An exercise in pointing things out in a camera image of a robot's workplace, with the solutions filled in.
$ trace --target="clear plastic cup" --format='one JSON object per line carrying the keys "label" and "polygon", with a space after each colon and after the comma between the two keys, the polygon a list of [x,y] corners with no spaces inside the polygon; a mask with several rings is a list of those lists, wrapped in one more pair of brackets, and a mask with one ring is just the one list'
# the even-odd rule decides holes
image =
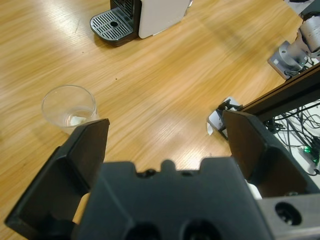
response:
{"label": "clear plastic cup", "polygon": [[49,91],[42,101],[42,114],[67,134],[81,124],[99,119],[94,96],[76,85],[62,85]]}

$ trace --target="drip tray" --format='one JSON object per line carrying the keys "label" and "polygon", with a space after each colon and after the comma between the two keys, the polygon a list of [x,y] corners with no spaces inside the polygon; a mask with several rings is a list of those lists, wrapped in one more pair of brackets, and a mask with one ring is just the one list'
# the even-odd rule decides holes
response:
{"label": "drip tray", "polygon": [[94,33],[106,41],[118,41],[133,32],[112,10],[94,16],[90,25]]}

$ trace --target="wooden table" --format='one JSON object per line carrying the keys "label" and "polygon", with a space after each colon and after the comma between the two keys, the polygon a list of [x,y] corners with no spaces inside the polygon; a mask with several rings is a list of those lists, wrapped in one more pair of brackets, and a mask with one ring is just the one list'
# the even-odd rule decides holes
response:
{"label": "wooden table", "polygon": [[181,23],[113,48],[90,29],[109,8],[105,0],[0,3],[2,240],[21,239],[3,221],[68,137],[42,117],[49,90],[74,84],[95,96],[111,122],[106,161],[197,169],[203,157],[231,154],[218,133],[208,135],[207,117],[227,96],[247,104],[283,83],[267,59],[302,23],[282,0],[195,0]]}

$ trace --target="wood grain surface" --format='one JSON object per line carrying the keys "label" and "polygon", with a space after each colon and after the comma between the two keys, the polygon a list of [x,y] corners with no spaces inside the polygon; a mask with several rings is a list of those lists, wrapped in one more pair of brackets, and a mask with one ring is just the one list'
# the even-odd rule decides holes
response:
{"label": "wood grain surface", "polygon": [[195,0],[179,24],[113,48],[90,29],[109,8],[105,0],[0,2],[2,240],[22,239],[3,221],[68,137],[42,117],[49,90],[74,84],[94,95],[111,122],[105,161],[197,169],[204,157],[230,155],[218,133],[208,135],[207,117],[227,96],[245,105],[283,83],[267,59],[302,23],[282,0]]}

